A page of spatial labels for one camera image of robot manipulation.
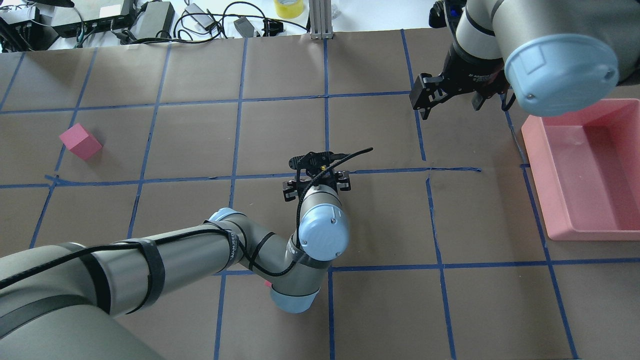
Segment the yellow tape roll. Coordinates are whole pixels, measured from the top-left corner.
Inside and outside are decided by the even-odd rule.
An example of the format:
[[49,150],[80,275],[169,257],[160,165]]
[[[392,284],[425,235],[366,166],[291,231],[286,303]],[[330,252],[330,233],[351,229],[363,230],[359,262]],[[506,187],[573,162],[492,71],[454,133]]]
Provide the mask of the yellow tape roll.
[[274,0],[274,9],[282,19],[294,19],[304,13],[304,0]]

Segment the aluminium frame post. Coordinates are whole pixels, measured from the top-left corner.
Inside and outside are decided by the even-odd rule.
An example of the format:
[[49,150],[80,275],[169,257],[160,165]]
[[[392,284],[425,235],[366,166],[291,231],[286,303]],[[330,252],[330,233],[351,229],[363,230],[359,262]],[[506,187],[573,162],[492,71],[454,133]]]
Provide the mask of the aluminium frame post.
[[310,21],[309,34],[313,40],[328,40],[334,38],[332,23],[331,0],[309,0],[308,18]]

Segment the pink plastic bin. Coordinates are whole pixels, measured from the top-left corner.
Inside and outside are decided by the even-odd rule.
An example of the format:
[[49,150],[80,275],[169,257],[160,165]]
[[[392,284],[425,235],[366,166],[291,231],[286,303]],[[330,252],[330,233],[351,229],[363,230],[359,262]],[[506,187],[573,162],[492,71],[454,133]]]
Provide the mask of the pink plastic bin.
[[603,99],[521,132],[547,235],[555,241],[640,239],[637,98]]

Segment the pink foam cube near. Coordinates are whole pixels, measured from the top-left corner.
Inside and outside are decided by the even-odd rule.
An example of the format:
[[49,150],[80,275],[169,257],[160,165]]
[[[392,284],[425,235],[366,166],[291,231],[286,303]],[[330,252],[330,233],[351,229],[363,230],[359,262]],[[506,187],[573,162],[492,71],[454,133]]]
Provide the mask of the pink foam cube near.
[[103,144],[80,123],[74,124],[58,137],[67,150],[83,161],[89,161],[103,148]]

